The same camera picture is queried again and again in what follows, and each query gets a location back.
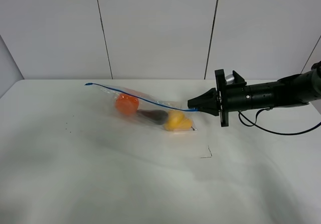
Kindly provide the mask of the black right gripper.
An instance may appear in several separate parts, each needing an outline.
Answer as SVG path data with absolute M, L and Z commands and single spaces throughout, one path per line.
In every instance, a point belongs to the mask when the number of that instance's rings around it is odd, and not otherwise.
M 232 71 L 235 77 L 233 84 L 226 84 L 223 69 L 215 70 L 216 88 L 188 100 L 188 107 L 195 107 L 202 113 L 213 116 L 220 115 L 221 127 L 229 126 L 229 112 L 245 110 L 248 105 L 246 84 L 247 82 L 236 71 Z

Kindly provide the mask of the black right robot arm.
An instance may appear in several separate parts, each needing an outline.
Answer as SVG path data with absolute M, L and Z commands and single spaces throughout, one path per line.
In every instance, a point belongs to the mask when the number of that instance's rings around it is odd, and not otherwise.
M 188 108 L 219 116 L 222 127 L 229 125 L 229 113 L 251 109 L 296 107 L 320 99 L 320 63 L 303 74 L 273 82 L 248 85 L 236 71 L 225 76 L 215 71 L 216 87 L 188 100 Z

